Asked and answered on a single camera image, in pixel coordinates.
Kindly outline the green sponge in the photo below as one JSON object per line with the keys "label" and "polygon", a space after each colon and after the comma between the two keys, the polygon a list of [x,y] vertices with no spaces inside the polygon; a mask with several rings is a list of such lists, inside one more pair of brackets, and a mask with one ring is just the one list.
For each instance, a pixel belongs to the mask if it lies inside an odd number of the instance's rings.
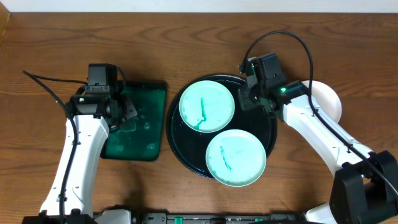
{"label": "green sponge", "polygon": [[127,120],[120,126],[122,132],[134,132],[137,129],[137,124],[133,119]]}

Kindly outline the white plate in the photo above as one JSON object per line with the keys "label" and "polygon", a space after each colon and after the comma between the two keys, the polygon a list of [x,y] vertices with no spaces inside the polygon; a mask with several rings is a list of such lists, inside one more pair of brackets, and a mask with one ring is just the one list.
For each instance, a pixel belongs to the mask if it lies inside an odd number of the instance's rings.
{"label": "white plate", "polygon": [[314,80],[312,81],[312,95],[322,109],[338,123],[342,115],[342,104],[337,93],[330,86]]}

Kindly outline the mint green plate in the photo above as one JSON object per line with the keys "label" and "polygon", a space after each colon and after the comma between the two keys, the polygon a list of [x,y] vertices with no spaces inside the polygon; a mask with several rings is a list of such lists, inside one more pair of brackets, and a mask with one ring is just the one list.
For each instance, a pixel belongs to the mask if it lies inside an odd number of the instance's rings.
{"label": "mint green plate", "polygon": [[202,80],[183,91],[178,112],[189,128],[200,133],[213,133],[226,127],[232,120],[235,102],[223,84]]}
{"label": "mint green plate", "polygon": [[230,187],[244,187],[260,178],[267,164],[267,155],[255,135],[230,129],[210,141],[205,162],[218,182]]}

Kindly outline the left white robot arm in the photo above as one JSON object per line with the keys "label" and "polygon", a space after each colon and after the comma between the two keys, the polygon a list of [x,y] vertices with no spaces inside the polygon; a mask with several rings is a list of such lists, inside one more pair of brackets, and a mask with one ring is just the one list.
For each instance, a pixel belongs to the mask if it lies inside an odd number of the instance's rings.
{"label": "left white robot arm", "polygon": [[93,211],[93,191],[101,152],[111,126],[126,119],[119,85],[89,84],[62,103],[67,116],[62,155],[39,214],[23,223],[133,223],[131,209],[113,206]]}

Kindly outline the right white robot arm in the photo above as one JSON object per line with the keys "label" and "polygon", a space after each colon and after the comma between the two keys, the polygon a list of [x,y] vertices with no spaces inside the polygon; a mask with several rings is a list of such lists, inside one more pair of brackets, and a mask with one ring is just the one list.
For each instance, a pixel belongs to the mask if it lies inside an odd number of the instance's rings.
{"label": "right white robot arm", "polygon": [[330,199],[305,212],[311,223],[380,223],[397,216],[397,161],[349,135],[318,104],[309,85],[288,82],[276,54],[252,57],[239,70],[242,109],[263,107],[296,130],[333,175]]}

